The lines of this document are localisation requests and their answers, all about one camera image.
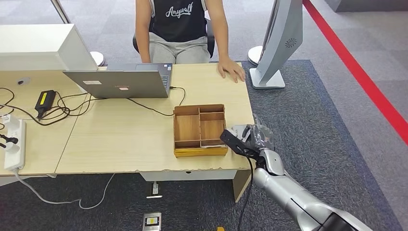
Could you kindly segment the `person's left hand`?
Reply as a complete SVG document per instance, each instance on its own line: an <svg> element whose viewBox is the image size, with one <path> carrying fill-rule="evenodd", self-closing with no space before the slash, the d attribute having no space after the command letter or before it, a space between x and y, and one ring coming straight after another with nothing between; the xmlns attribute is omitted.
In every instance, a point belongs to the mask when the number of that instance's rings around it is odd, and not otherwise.
<svg viewBox="0 0 408 231"><path fill-rule="evenodd" d="M226 73L228 73L235 83L238 83L238 80L245 81L245 71L229 57L220 57L217 69L223 78L226 78Z"/></svg>

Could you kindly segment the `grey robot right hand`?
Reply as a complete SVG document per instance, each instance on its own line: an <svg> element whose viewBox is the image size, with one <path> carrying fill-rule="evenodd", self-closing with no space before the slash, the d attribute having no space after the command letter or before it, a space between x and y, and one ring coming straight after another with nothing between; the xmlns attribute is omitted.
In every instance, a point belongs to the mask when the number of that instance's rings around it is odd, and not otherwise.
<svg viewBox="0 0 408 231"><path fill-rule="evenodd" d="M254 124L247 124L242 132L241 141L253 150L275 150L274 136L271 129L253 114Z"/></svg>

